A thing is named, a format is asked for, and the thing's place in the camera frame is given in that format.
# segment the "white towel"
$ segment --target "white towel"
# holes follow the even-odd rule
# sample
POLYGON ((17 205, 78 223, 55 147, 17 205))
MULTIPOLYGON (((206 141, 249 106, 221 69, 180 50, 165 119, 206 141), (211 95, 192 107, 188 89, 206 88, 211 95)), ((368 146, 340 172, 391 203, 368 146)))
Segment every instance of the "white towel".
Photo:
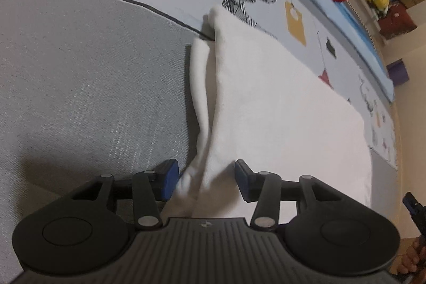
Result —
MULTIPOLYGON (((371 157, 363 119, 278 41, 224 8, 208 17, 215 42, 195 39, 190 84, 198 154, 163 216, 245 217, 234 162, 283 180, 312 175, 370 206, 371 157)), ((296 215, 281 202, 280 222, 296 215)))

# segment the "metal screw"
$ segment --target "metal screw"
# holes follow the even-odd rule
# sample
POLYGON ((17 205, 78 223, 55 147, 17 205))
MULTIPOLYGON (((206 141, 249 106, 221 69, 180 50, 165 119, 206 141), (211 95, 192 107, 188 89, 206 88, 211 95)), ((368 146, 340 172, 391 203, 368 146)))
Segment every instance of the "metal screw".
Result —
POLYGON ((138 224, 142 227, 153 227, 154 225, 157 225, 158 222, 158 218, 153 215, 144 215, 138 219, 138 224))
POLYGON ((259 217, 254 220, 254 223, 261 228, 267 229, 275 225, 275 220, 269 217, 259 217))
POLYGON ((154 170, 147 170, 144 171, 144 173, 148 175, 148 179, 150 180, 150 182, 155 181, 157 178, 157 173, 154 170))

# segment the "finger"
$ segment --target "finger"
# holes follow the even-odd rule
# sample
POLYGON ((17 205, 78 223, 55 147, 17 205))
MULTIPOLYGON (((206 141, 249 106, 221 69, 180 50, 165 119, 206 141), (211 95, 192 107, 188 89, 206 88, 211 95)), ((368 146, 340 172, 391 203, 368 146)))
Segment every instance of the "finger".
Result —
POLYGON ((407 249, 407 255, 411 259, 411 262, 414 265, 417 265, 419 263, 419 261, 420 261, 419 255, 418 255, 416 249, 414 249, 412 246, 408 247, 408 249, 407 249))
POLYGON ((406 268, 408 268, 408 271, 410 271, 410 272, 416 272, 417 271, 417 266, 412 263, 411 259, 407 255, 404 255, 402 257, 401 263, 406 268))
POLYGON ((426 268, 423 268, 412 280, 411 284, 424 284, 426 282, 426 268))
POLYGON ((397 273, 402 273, 402 274, 407 274, 408 272, 408 268, 406 268, 404 265, 399 264, 397 267, 397 273))
POLYGON ((413 247, 414 247, 415 249, 417 249, 419 246, 420 246, 420 238, 419 238, 419 237, 417 237, 417 238, 415 238, 415 239, 414 239, 414 241, 413 241, 413 247))
POLYGON ((426 259, 426 247, 423 247, 422 250, 420 251, 419 258, 420 258, 420 260, 426 259))

